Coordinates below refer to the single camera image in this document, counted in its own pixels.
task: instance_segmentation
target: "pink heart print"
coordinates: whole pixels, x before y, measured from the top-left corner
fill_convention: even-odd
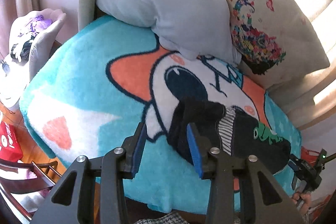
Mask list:
[[[56,143],[62,149],[69,150],[72,146],[67,121],[64,116],[48,121],[43,127],[43,134],[48,140]]]
[[[267,6],[272,12],[274,12],[273,1],[272,1],[272,0],[268,0],[268,1],[266,1],[266,6]]]

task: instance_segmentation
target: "turquoise blanket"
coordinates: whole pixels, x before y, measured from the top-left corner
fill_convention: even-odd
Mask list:
[[[25,125],[38,145],[68,167],[78,155],[105,155],[148,129],[139,173],[125,180],[125,195],[169,212],[206,213],[210,181],[167,144],[172,115],[184,95],[236,105],[290,141],[300,156],[300,133],[265,91],[231,65],[185,60],[160,47],[150,29],[99,18],[60,47],[20,100]],[[292,170],[276,179],[290,194]],[[238,210],[239,196],[235,196]]]

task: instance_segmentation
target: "cartoon face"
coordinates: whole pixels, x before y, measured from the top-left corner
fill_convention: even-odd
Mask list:
[[[236,71],[217,59],[202,57],[189,61],[179,53],[165,56],[154,69],[151,86],[154,108],[163,130],[169,131],[174,110],[183,97],[235,105],[259,119],[253,101],[242,92],[239,82]]]
[[[111,60],[106,73],[118,90],[144,104],[142,120],[152,142],[169,132],[175,108],[183,97],[235,106],[268,124],[265,90],[223,61],[204,56],[190,61],[178,52],[165,50],[158,38],[157,47],[150,52]]]

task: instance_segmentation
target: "plaid fabric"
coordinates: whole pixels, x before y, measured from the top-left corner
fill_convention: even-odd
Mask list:
[[[135,224],[189,224],[178,213],[169,213],[158,219],[142,219]]]

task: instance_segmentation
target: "blue gripper pad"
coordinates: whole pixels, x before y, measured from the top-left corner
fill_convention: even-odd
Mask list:
[[[135,177],[135,175],[139,172],[142,153],[145,147],[146,139],[147,139],[147,126],[146,124],[144,124],[133,153],[132,168],[131,168],[131,174],[133,177]]]
[[[293,163],[291,160],[289,160],[288,165],[289,165],[290,168],[293,169],[293,171],[298,171],[299,170],[298,166],[296,166],[295,163]]]
[[[203,177],[202,157],[190,124],[187,125],[187,140],[189,144],[191,157],[193,159],[195,171],[198,174],[198,176],[202,178]]]

